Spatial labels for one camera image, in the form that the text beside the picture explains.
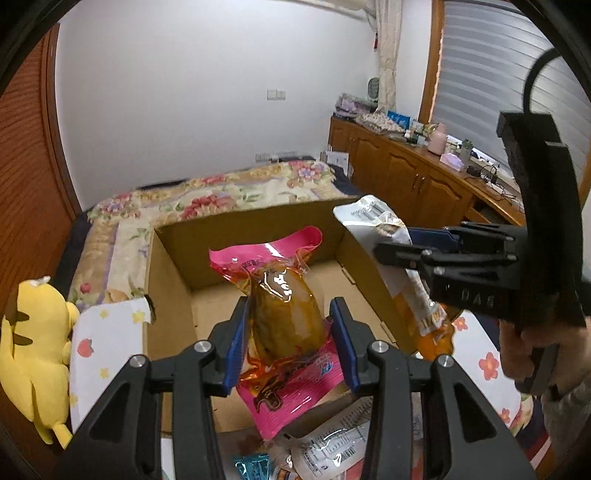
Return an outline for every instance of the black cable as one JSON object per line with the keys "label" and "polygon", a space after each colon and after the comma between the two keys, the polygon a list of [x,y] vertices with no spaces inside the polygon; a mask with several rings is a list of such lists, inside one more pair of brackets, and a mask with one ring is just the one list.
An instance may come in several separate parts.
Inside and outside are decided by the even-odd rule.
{"label": "black cable", "polygon": [[559,58],[561,55],[555,48],[545,51],[542,56],[537,59],[532,66],[530,72],[525,80],[523,90],[523,111],[525,114],[531,113],[531,91],[534,88],[534,83],[542,69],[552,60]]}

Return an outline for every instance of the window blind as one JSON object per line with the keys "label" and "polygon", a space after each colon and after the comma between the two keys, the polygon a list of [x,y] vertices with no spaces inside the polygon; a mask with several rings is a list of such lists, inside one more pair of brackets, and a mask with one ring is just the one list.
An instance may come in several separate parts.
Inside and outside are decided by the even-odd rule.
{"label": "window blind", "polygon": [[[516,7],[499,0],[446,0],[444,25],[433,121],[508,168],[496,136],[499,112],[522,110],[525,78],[552,44]],[[542,70],[531,110],[552,113],[580,179],[591,137],[591,105],[562,58]]]}

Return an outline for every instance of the floral blanket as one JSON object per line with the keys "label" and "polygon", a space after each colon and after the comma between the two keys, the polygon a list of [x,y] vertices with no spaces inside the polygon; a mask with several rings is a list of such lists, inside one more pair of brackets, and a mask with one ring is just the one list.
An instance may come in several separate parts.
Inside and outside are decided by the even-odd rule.
{"label": "floral blanket", "polygon": [[98,203],[69,300],[92,305],[143,296],[150,237],[155,228],[230,210],[345,196],[325,163],[296,161],[136,190]]}

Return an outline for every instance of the electrical outlet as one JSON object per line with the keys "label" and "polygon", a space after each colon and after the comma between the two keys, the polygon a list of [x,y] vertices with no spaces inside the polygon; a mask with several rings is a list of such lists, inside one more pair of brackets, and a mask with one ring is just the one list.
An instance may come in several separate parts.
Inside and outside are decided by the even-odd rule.
{"label": "electrical outlet", "polygon": [[266,163],[270,158],[268,153],[255,153],[255,163]]}

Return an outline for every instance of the wooden cabinet door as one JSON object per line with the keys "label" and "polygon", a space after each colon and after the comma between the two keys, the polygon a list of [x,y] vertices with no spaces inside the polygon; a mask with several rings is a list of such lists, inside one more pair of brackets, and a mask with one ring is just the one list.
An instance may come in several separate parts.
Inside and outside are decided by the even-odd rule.
{"label": "wooden cabinet door", "polygon": [[414,225],[443,228],[459,225],[464,218],[472,194],[445,174],[430,170],[425,180],[417,182],[418,198]]}
{"label": "wooden cabinet door", "polygon": [[379,192],[380,181],[388,171],[385,149],[377,136],[368,133],[352,139],[353,152],[349,157],[353,165],[353,184],[364,194],[376,196]]}
{"label": "wooden cabinet door", "polygon": [[350,152],[352,125],[347,125],[345,122],[330,122],[329,145],[332,146],[335,152]]}
{"label": "wooden cabinet door", "polygon": [[421,162],[395,148],[385,153],[388,174],[378,195],[409,226],[414,222],[418,185],[425,176]]}

